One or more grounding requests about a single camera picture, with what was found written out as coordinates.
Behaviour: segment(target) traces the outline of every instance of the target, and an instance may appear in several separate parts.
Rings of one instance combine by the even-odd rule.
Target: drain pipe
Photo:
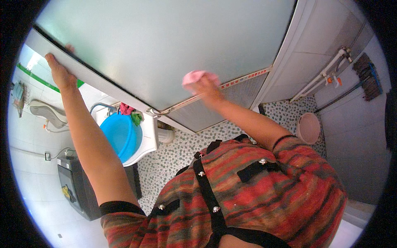
[[[65,129],[65,130],[61,130],[61,131],[52,131],[52,130],[49,130],[48,129],[48,119],[46,120],[46,124],[44,124],[43,125],[43,128],[47,131],[47,132],[49,132],[49,133],[63,133],[63,132],[66,132],[66,131],[70,131],[69,129]]]
[[[299,91],[298,94],[296,94],[289,102],[292,103],[293,101],[295,101],[296,99],[302,97],[302,96],[306,96],[309,92],[312,91],[312,89],[310,89],[306,94],[304,94],[304,92],[306,90],[308,90],[313,84],[315,84],[315,82],[317,82],[321,77],[326,77],[327,76],[327,71],[333,66],[333,64],[335,64],[336,61],[338,61],[338,59],[346,54],[346,48],[343,47],[338,51],[338,54],[333,58],[333,60],[327,65],[327,67],[325,67],[319,75],[317,75],[317,77],[315,77],[310,83],[308,83],[301,91]]]

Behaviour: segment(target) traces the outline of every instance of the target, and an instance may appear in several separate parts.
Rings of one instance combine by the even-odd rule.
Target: hand
[[[225,97],[215,83],[206,76],[203,76],[197,83],[192,84],[192,87],[210,109],[215,110],[225,101]]]
[[[71,45],[66,45],[65,48],[74,52],[74,48]],[[51,68],[52,78],[61,92],[66,88],[77,87],[77,78],[70,74],[63,65],[58,63],[54,55],[48,53],[45,55],[45,59]]]

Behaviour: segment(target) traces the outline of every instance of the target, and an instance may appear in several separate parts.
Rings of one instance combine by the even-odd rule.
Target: electrical outlet
[[[45,153],[45,159],[46,159],[46,161],[51,161],[51,156],[50,156],[49,152]]]

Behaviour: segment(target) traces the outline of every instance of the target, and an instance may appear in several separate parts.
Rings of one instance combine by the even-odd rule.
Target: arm
[[[139,206],[120,159],[85,106],[76,77],[69,74],[52,54],[45,58],[60,89],[73,144],[98,205],[125,201]]]
[[[291,135],[270,118],[225,100],[215,84],[206,77],[193,87],[208,108],[236,124],[267,150],[271,151],[274,143],[282,136]]]

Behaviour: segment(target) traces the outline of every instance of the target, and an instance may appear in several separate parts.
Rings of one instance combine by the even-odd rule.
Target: pebble tile floor
[[[296,134],[296,124],[299,117],[306,112],[317,109],[314,96],[301,98],[299,101],[289,103],[288,100],[263,104],[265,115],[273,119],[291,133]],[[189,135],[180,130],[175,130],[175,138],[169,144],[160,143],[157,151],[151,152],[138,162],[139,178],[141,183],[142,198],[139,204],[148,215],[164,185],[172,179],[181,168],[189,165],[194,154],[207,147],[215,139],[229,140],[244,133],[239,127],[226,121],[218,124],[198,135]],[[312,145],[322,157],[326,157],[324,133],[317,143]]]

